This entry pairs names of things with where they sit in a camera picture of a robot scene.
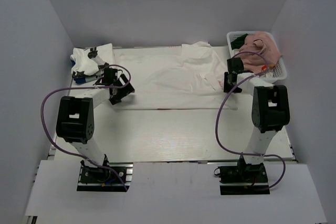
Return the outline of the dark green t-shirt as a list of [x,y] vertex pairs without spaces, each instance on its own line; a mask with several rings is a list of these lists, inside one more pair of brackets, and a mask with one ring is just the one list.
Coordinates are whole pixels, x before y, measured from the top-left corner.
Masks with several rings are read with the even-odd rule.
[[245,44],[245,39],[248,36],[248,34],[243,34],[237,38],[235,38],[231,43],[232,50],[240,49]]

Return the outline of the pink t-shirt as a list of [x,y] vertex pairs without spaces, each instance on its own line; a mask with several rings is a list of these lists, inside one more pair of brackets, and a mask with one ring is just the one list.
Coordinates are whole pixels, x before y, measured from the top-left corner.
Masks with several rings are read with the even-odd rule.
[[276,43],[271,36],[264,31],[257,31],[254,35],[248,35],[245,44],[238,50],[241,53],[237,57],[244,64],[245,70],[260,73],[264,65],[276,66],[281,57]]

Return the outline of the white red-print t-shirt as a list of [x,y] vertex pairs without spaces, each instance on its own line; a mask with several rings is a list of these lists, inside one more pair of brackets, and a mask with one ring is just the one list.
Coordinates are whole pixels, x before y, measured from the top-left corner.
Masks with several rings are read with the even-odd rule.
[[121,110],[218,109],[225,97],[226,55],[207,42],[178,47],[129,49],[114,54],[131,73],[134,93]]

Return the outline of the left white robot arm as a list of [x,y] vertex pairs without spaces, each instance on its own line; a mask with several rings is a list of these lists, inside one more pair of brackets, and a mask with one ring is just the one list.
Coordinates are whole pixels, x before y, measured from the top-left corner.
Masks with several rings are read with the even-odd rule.
[[64,96],[56,124],[56,134],[70,143],[84,159],[87,166],[93,168],[93,176],[101,182],[110,178],[111,168],[108,158],[93,138],[95,131],[94,109],[109,101],[112,105],[134,92],[129,78],[121,69],[108,68],[94,88],[76,96]]

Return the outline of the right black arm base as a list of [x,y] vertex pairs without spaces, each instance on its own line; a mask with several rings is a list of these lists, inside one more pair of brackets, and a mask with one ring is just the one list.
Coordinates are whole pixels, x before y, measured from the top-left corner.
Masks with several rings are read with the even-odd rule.
[[222,196],[269,195],[270,189],[265,166],[258,171],[239,173],[238,166],[219,166],[214,170],[219,178]]

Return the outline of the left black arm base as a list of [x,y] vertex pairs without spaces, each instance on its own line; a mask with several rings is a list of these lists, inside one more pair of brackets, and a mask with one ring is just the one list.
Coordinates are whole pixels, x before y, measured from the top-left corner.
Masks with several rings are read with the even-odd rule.
[[[127,189],[132,181],[133,165],[116,164],[111,166],[122,179]],[[127,190],[120,182],[117,175],[110,170],[103,170],[97,167],[82,166],[79,173],[77,191],[88,192],[118,192],[125,193]]]

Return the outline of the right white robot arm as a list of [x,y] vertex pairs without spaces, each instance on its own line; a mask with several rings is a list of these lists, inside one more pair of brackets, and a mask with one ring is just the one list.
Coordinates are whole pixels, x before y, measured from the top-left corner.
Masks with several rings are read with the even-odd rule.
[[275,86],[245,70],[240,58],[227,60],[228,71],[224,73],[224,92],[246,92],[253,97],[251,120],[254,129],[243,151],[244,164],[238,166],[238,177],[247,182],[256,175],[254,165],[264,161],[264,155],[274,136],[290,121],[287,88]]

